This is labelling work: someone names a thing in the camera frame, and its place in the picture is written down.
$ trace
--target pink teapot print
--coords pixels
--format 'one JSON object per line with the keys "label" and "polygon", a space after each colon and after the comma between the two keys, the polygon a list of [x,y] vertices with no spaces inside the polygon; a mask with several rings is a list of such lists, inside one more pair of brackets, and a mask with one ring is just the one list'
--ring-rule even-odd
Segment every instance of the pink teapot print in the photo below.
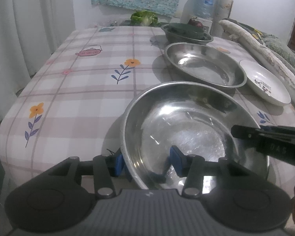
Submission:
{"label": "pink teapot print", "polygon": [[102,49],[100,45],[88,46],[81,50],[79,53],[76,53],[77,56],[95,56],[101,53]]}

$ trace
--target shiny metal bowl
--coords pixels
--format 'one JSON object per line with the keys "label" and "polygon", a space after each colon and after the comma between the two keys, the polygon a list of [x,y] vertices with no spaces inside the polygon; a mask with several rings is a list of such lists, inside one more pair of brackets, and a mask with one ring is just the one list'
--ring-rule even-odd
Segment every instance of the shiny metal bowl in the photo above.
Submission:
{"label": "shiny metal bowl", "polygon": [[246,73],[241,66],[212,47],[173,43],[166,47],[165,56],[177,69],[192,77],[188,80],[219,89],[238,88],[247,82]]}
{"label": "shiny metal bowl", "polygon": [[194,44],[202,44],[206,45],[209,42],[213,41],[213,37],[207,33],[203,33],[203,36],[206,38],[206,40],[198,40],[198,39],[192,39],[186,36],[182,36],[179,34],[172,33],[169,30],[169,25],[163,25],[161,26],[161,29],[165,32],[166,38],[170,43],[174,42],[188,42],[188,43],[194,43]]}
{"label": "shiny metal bowl", "polygon": [[[142,189],[177,188],[179,178],[169,163],[172,145],[184,154],[197,154],[207,161],[233,159],[267,177],[268,158],[251,142],[233,138],[234,124],[259,127],[234,99],[207,85],[167,82],[151,87],[128,105],[121,123],[121,151],[126,165]],[[215,185],[206,176],[204,192]]]}

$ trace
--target gray ribbed surface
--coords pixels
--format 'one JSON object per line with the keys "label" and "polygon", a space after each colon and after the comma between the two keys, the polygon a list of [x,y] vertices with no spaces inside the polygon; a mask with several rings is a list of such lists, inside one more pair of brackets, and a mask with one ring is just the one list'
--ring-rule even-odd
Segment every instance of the gray ribbed surface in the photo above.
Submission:
{"label": "gray ribbed surface", "polygon": [[282,230],[242,233],[213,220],[202,204],[181,198],[172,190],[123,190],[101,200],[84,221],[71,229],[35,234],[16,230],[11,236],[287,236]]}

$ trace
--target table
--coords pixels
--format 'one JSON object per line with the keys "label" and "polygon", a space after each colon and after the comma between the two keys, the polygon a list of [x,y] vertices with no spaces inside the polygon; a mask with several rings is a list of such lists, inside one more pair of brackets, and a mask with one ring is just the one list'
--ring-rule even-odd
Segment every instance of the table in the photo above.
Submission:
{"label": "table", "polygon": [[[67,157],[83,161],[117,151],[129,102],[152,85],[183,80],[163,56],[166,42],[164,32],[152,27],[74,31],[2,121],[0,159],[16,185]],[[235,42],[215,37],[208,46],[230,51],[237,62],[255,61]],[[291,104],[267,103],[247,85],[229,94],[262,125],[295,126]],[[295,167],[271,159],[269,180],[292,197]]]}

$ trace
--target green leafy vegetable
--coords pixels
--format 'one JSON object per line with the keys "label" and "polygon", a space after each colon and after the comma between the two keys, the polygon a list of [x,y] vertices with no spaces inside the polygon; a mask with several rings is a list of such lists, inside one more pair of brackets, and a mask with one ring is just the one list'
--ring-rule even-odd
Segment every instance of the green leafy vegetable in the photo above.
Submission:
{"label": "green leafy vegetable", "polygon": [[156,14],[152,11],[136,11],[131,15],[131,23],[141,26],[159,26],[158,20]]}

